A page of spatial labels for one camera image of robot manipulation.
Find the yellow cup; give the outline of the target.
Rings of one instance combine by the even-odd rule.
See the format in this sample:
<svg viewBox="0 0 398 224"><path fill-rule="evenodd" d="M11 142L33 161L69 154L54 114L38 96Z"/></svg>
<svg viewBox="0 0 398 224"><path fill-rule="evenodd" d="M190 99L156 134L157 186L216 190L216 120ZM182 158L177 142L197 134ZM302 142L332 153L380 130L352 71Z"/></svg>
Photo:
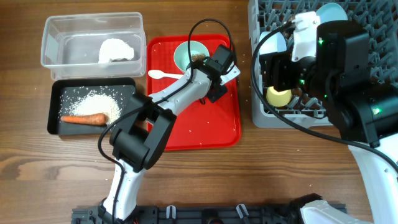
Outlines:
<svg viewBox="0 0 398 224"><path fill-rule="evenodd" d="M287 105L292 98L290 90L277 91L273 86L270 86L266 92L266 100L268 103L275 107L282 107Z"/></svg>

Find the light blue bowl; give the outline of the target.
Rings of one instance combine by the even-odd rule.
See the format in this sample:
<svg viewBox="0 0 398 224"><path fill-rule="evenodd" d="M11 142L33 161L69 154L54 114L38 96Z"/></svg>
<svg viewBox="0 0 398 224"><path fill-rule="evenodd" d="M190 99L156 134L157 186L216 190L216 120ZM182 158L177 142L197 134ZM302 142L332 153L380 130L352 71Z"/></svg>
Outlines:
<svg viewBox="0 0 398 224"><path fill-rule="evenodd" d="M285 52L287 50L284 36L278 32L268 38L259 49L260 55L271 54L275 52Z"/></svg>

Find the brown food scrap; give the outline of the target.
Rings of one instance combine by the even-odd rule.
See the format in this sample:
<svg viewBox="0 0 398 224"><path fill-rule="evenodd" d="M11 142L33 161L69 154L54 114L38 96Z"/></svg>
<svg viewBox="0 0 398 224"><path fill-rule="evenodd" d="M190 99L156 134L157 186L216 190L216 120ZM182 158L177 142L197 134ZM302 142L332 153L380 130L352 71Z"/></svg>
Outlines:
<svg viewBox="0 0 398 224"><path fill-rule="evenodd" d="M206 55L203 54L203 53L200 53L200 54L193 54L193 55L192 55L192 61L193 61L193 62L196 62L196 61L198 61L198 60L203 61L205 58L206 58Z"/></svg>

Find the green bowl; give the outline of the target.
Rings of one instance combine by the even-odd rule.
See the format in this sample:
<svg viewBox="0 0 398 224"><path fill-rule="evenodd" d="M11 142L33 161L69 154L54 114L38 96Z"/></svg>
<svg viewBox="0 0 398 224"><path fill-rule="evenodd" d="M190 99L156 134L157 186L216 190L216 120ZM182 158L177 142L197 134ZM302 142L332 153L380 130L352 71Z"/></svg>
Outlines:
<svg viewBox="0 0 398 224"><path fill-rule="evenodd" d="M208 57L210 55L208 49L201 43L197 41L190 41L190 52L191 57L193 54L203 53ZM174 62L176 66L182 73L185 73L187 67L189 66L189 55L188 55L188 42L183 42L180 44L174 52Z"/></svg>

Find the white plastic spoon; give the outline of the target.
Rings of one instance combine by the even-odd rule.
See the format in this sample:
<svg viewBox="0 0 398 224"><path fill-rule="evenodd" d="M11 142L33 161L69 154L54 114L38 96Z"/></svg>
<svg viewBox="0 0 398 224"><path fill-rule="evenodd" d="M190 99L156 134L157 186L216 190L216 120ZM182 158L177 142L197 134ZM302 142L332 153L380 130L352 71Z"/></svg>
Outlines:
<svg viewBox="0 0 398 224"><path fill-rule="evenodd" d="M181 75L181 74L165 73L161 70L149 70L148 76L150 76L151 78L156 79L156 80L159 80L161 78L179 79L179 78L183 77L183 75Z"/></svg>

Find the light blue plate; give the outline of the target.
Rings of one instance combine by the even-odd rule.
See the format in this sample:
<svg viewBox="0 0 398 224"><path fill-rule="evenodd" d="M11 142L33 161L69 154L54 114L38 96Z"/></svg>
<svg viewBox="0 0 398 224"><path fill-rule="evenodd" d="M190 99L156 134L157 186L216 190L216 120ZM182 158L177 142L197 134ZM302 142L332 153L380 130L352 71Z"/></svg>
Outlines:
<svg viewBox="0 0 398 224"><path fill-rule="evenodd" d="M345 10L337 3L328 3L320 7L316 11L316 15L320 18L320 22L326 23L331 21L347 21L348 16Z"/></svg>

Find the white napkin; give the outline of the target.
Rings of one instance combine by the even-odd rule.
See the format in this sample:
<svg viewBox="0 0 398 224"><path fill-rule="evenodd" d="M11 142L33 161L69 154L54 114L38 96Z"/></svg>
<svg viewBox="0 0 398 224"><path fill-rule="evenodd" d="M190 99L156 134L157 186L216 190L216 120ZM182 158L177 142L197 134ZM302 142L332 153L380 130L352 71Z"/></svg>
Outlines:
<svg viewBox="0 0 398 224"><path fill-rule="evenodd" d="M132 60L134 49L121 39L105 40L99 50L99 63L109 63L114 60Z"/></svg>

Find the white rice pile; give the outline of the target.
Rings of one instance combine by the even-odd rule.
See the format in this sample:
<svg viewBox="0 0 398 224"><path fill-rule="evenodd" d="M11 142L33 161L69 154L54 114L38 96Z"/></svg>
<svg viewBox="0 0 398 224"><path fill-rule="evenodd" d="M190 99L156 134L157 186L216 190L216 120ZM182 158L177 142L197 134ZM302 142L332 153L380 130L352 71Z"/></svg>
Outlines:
<svg viewBox="0 0 398 224"><path fill-rule="evenodd" d="M73 96L64 93L61 99L59 115L84 116L103 113L110 124L120 117L123 96L115 89L100 87L98 90L86 88L73 89L72 93L82 93L83 96Z"/></svg>

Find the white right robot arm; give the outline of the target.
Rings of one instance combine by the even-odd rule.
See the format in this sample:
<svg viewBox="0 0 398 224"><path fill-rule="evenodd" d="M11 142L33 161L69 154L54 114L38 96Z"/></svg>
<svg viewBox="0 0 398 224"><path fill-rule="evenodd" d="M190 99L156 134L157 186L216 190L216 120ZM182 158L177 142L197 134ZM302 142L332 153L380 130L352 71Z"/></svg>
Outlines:
<svg viewBox="0 0 398 224"><path fill-rule="evenodd" d="M321 22L297 14L278 28L292 29L294 48L264 59L252 53L276 91L299 87L317 98L360 169L375 223L397 222L397 88L370 79L369 34L347 20Z"/></svg>

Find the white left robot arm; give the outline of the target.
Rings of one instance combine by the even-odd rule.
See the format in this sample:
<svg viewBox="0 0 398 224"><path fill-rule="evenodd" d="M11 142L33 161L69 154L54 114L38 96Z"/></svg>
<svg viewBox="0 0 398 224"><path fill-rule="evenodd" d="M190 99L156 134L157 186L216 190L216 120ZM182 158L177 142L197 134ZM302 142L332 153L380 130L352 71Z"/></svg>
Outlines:
<svg viewBox="0 0 398 224"><path fill-rule="evenodd" d="M99 153L115 165L109 195L98 207L105 223L131 219L144 173L165 151L177 116L198 100L218 101L228 91L226 83L239 75L232 41L203 60L192 58L191 40L187 49L188 68L182 78L149 96L133 94L122 115L99 136Z"/></svg>

